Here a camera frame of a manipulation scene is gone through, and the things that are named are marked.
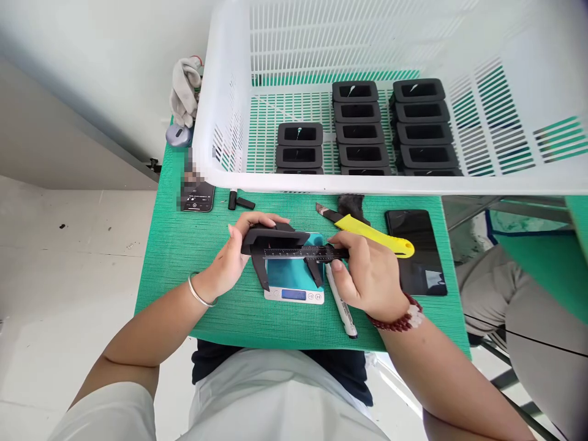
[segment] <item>silver bangle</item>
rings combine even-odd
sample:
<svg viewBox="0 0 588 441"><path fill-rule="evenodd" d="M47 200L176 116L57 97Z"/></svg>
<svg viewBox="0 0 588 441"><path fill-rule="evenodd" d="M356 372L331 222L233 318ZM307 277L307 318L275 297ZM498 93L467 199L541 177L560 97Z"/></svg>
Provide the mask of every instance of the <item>silver bangle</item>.
<svg viewBox="0 0 588 441"><path fill-rule="evenodd" d="M209 303L209 302L207 302L207 301L204 301L204 300L202 300L202 299L200 298L200 296L199 296L198 294L196 294L196 290L195 290L195 289L194 289L194 287L192 286L192 278L193 278L193 277L194 277L196 274L198 274L198 272L197 272L197 271L194 271L192 274L190 274L190 275L188 276L188 286L190 287L190 291L192 292L192 295L193 295L194 297L196 297L196 299L198 299L198 301L199 301L200 303L202 303L202 304L203 304L204 306L206 306L206 307L213 307L213 306L216 306L216 304L219 302L219 299L218 299L218 298L214 299L214 303Z"/></svg>

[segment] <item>hand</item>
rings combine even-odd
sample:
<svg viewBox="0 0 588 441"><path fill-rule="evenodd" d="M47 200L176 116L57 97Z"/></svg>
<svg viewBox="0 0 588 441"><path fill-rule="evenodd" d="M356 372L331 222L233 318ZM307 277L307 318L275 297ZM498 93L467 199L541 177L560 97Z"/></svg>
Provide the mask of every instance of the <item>hand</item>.
<svg viewBox="0 0 588 441"><path fill-rule="evenodd" d="M333 279L344 302L384 323L392 323L407 312L409 301L400 288L398 259L392 250L345 231L329 242L335 248L349 249L351 274L340 260L331 263Z"/></svg>
<svg viewBox="0 0 588 441"><path fill-rule="evenodd" d="M212 264L192 278L192 285L198 295L212 303L214 299L229 291L241 277L249 260L248 255L241 254L243 238L254 224L275 227L276 222L290 223L277 214L265 214L259 211L243 213L235 226L228 225L229 240L214 258Z"/></svg>

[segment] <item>white shirt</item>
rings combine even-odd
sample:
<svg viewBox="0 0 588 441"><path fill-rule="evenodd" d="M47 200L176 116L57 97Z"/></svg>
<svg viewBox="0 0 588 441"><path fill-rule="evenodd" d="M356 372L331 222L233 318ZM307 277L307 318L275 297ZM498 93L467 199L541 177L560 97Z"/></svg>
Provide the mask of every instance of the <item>white shirt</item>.
<svg viewBox="0 0 588 441"><path fill-rule="evenodd" d="M196 440L387 440L367 408L299 351L242 350L196 384L188 431ZM153 400L136 383L87 395L50 441L154 441Z"/></svg>

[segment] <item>yellow utility knife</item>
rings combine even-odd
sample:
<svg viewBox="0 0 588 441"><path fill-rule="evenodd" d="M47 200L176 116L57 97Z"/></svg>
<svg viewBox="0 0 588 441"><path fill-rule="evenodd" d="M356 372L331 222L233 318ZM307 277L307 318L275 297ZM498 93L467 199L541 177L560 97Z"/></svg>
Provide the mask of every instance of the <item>yellow utility knife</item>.
<svg viewBox="0 0 588 441"><path fill-rule="evenodd" d="M395 238L379 232L375 228L355 219L350 214L343 216L332 209L322 206L318 202L317 212L321 216L334 222L335 227L340 228L341 230L364 236L390 248L396 254L397 258L409 258L415 253L415 247L406 239Z"/></svg>

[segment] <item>bracelet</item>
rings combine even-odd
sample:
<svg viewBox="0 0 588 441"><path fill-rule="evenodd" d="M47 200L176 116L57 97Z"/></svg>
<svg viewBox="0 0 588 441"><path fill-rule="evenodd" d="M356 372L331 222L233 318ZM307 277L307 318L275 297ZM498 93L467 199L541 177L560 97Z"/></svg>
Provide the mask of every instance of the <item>bracelet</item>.
<svg viewBox="0 0 588 441"><path fill-rule="evenodd" d="M192 286L192 278L193 278L193 277L194 277L196 274L198 274L198 271L194 271L192 274L190 274L190 275L188 276L188 286L190 287L190 291L192 292L192 295L193 295L194 297L196 297L196 299L198 299L198 301L199 301L200 303L202 303L202 304L203 304L204 306L206 306L206 307L213 307L213 306L216 306L216 304L219 302L219 299L218 299L218 298L214 299L214 302L213 302L213 303L209 303L209 302L207 302L207 301L205 301L205 300L201 299L201 298L200 298L200 296L199 296L199 295L196 293L196 290L195 290L195 289L194 289L194 287Z"/></svg>
<svg viewBox="0 0 588 441"><path fill-rule="evenodd" d="M406 298L409 300L409 309L402 317L393 321L392 323L384 323L380 320L376 320L375 318L371 317L369 314L366 313L369 321L372 324L381 330L385 331L395 331L395 332L404 332L411 329L418 328L424 319L423 314L423 307L414 300L410 295L403 292Z"/></svg>

